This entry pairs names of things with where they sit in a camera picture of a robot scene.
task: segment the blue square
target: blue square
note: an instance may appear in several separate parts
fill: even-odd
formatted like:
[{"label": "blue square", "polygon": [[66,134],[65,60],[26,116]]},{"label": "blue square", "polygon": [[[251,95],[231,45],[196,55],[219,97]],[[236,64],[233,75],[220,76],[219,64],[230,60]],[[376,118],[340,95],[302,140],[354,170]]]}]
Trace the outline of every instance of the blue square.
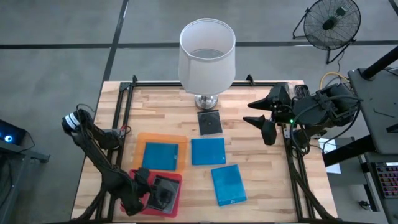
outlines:
[{"label": "blue square", "polygon": [[154,170],[177,169],[178,144],[147,142],[142,167]]},{"label": "blue square", "polygon": [[218,206],[247,200],[238,165],[211,170]]},{"label": "blue square", "polygon": [[192,139],[192,165],[225,164],[224,138]]}]

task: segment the black square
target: black square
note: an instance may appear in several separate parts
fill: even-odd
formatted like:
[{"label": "black square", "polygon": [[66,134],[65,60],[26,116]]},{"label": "black square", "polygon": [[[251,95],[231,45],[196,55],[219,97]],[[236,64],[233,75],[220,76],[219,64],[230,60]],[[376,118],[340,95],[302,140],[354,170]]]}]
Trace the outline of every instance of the black square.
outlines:
[{"label": "black square", "polygon": [[218,110],[198,112],[198,122],[201,136],[223,132]]}]

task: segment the electric fan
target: electric fan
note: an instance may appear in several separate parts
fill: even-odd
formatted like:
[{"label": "electric fan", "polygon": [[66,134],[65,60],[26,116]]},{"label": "electric fan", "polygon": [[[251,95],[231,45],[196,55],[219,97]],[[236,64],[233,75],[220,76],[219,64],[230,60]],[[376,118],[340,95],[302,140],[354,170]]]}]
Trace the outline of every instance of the electric fan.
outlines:
[{"label": "electric fan", "polygon": [[[304,34],[294,35],[304,20]],[[336,60],[353,42],[361,25],[361,13],[352,0],[318,0],[305,10],[293,31],[293,39],[305,37],[314,47],[328,51],[326,64]],[[343,48],[329,61],[330,51]]]}]

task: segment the lamp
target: lamp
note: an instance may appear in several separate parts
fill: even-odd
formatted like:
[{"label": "lamp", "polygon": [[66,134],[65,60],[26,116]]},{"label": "lamp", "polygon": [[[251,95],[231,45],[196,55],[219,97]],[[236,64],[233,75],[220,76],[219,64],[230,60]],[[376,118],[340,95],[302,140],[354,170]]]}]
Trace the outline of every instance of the lamp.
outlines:
[{"label": "lamp", "polygon": [[217,94],[235,79],[235,41],[232,28],[216,19],[198,19],[181,31],[178,77],[199,108],[216,106]]}]

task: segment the yellow cable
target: yellow cable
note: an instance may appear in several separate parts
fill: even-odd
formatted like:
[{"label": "yellow cable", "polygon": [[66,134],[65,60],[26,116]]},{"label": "yellow cable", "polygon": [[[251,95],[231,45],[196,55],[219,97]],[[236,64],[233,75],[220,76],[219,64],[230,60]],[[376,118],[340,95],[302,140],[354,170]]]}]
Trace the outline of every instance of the yellow cable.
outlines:
[{"label": "yellow cable", "polygon": [[348,82],[348,79],[346,77],[344,77],[342,74],[337,73],[337,72],[328,72],[326,74],[324,74],[321,78],[321,82],[319,83],[319,89],[322,89],[322,84],[323,84],[323,80],[325,79],[325,77],[327,77],[328,75],[336,75],[344,80],[346,80]]}]

